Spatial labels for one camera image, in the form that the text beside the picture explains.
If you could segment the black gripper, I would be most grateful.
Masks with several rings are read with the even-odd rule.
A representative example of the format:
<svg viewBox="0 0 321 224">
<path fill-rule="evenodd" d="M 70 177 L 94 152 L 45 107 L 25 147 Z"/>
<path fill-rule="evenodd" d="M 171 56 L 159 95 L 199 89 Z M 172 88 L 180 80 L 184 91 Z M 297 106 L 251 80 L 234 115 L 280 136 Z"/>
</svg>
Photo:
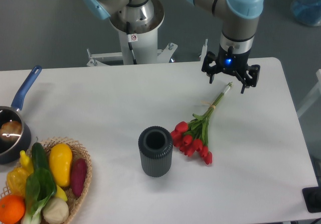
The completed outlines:
<svg viewBox="0 0 321 224">
<path fill-rule="evenodd" d="M 228 52 L 220 46 L 218 57 L 211 51 L 206 53 L 201 71 L 207 74 L 210 84 L 213 83 L 215 74 L 221 72 L 236 76 L 242 83 L 241 94 L 243 94 L 245 89 L 256 87 L 260 73 L 260 65 L 249 66 L 247 64 L 250 51 L 236 54 L 234 51 Z"/>
</svg>

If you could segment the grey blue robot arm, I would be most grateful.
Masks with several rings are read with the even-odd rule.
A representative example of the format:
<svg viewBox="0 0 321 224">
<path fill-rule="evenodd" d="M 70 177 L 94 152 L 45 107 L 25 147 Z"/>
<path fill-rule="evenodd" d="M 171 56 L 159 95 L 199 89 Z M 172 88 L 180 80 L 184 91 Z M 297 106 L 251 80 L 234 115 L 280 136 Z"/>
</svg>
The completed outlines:
<svg viewBox="0 0 321 224">
<path fill-rule="evenodd" d="M 83 0 L 90 12 L 109 19 L 119 32 L 125 64 L 153 63 L 157 58 L 157 30 L 164 20 L 158 0 Z M 202 71 L 235 76 L 243 89 L 255 87 L 260 66 L 248 65 L 264 0 L 187 0 L 223 22 L 218 54 L 203 51 Z"/>
</svg>

